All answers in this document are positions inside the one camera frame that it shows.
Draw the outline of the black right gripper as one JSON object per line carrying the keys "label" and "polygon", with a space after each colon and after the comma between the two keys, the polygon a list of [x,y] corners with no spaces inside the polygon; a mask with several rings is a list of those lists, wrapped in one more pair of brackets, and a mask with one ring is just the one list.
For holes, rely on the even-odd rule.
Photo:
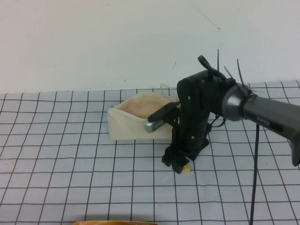
{"label": "black right gripper", "polygon": [[[207,78],[207,71],[202,71],[180,80],[177,94],[180,101],[179,124],[172,132],[172,143],[162,156],[162,163],[177,174],[190,172],[189,160],[195,160],[209,141],[206,129],[210,112],[202,107],[202,82]],[[185,156],[178,155],[177,149]]]}

